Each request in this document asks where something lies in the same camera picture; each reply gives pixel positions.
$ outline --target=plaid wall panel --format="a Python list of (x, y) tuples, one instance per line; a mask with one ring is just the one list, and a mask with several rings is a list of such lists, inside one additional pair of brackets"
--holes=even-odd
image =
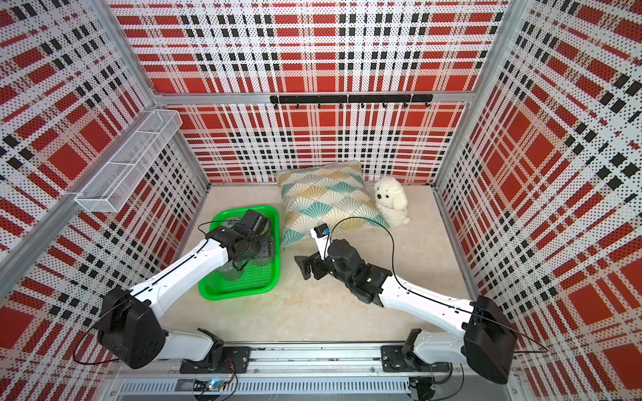
[(147, 105), (88, 1), (0, 5), (0, 259)]
[[(72, 352), (99, 316), (101, 297), (171, 263), (204, 191), (169, 143), (120, 213), (79, 212), (0, 307), (0, 398), (91, 400), (107, 365), (82, 366)], [(113, 355), (96, 331), (81, 361)]]
[(108, 0), (160, 93), (471, 90), (508, 1)]
[(528, 2), (442, 191), (543, 400), (642, 397), (641, 41), (639, 0)]
[(463, 103), (174, 105), (212, 182), (274, 181), (274, 173), (359, 160), (367, 180), (430, 183)]

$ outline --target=fan pattern pillow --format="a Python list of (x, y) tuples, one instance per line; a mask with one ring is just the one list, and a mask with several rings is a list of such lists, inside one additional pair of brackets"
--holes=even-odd
[[(363, 217), (388, 227), (365, 190), (361, 164), (356, 161), (276, 174), (285, 204), (281, 245), (310, 238), (310, 229), (326, 223), (330, 229), (348, 217)], [(375, 223), (363, 219), (342, 222), (335, 230), (354, 230)]]

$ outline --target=white plush dog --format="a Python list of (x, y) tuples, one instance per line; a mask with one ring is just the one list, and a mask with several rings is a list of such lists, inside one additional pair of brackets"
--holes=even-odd
[(382, 177), (374, 184), (374, 201), (391, 228), (410, 222), (408, 198), (401, 184), (392, 177)]

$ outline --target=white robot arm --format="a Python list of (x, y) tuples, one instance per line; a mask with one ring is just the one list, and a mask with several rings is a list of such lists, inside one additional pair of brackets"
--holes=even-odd
[(295, 257), (306, 280), (330, 274), (361, 301), (408, 312), (452, 335), (451, 341), (436, 343), (430, 333), (412, 330), (402, 349), (408, 366), (424, 371), (435, 362), (467, 363), (480, 376), (507, 383), (517, 336), (491, 299), (480, 295), (473, 302), (445, 296), (407, 282), (393, 271), (366, 264), (348, 241), (329, 238), (325, 224), (311, 229), (310, 234), (318, 252)]
[[(232, 228), (210, 231), (187, 255), (130, 290), (114, 289), (103, 298), (98, 341), (131, 368), (155, 359), (187, 359), (204, 368), (221, 366), (223, 341), (206, 330), (167, 332), (158, 322), (181, 295), (210, 272), (237, 268), (235, 262), (274, 256), (269, 220), (249, 210)], [(304, 278), (330, 274), (361, 301), (414, 314), (452, 335), (431, 342), (429, 333), (412, 330), (403, 348), (408, 366), (427, 370), (435, 362), (467, 363), (482, 377), (505, 384), (516, 343), (510, 322), (492, 300), (456, 299), (409, 283), (365, 262), (346, 240), (328, 241), (327, 225), (311, 230), (319, 252), (295, 257)]]
[(129, 290), (111, 290), (103, 297), (98, 341), (134, 369), (155, 359), (188, 359), (205, 368), (220, 366), (221, 339), (202, 329), (168, 332), (158, 319), (212, 271), (224, 270), (238, 277), (248, 260), (258, 263), (273, 258), (270, 228), (266, 216), (250, 209), (232, 227), (211, 230), (187, 255), (148, 280)]

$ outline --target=wire basket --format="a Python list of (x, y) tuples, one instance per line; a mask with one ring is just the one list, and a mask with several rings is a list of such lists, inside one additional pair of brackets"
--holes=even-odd
[(76, 196), (88, 212), (119, 212), (181, 125), (176, 110), (153, 110)]

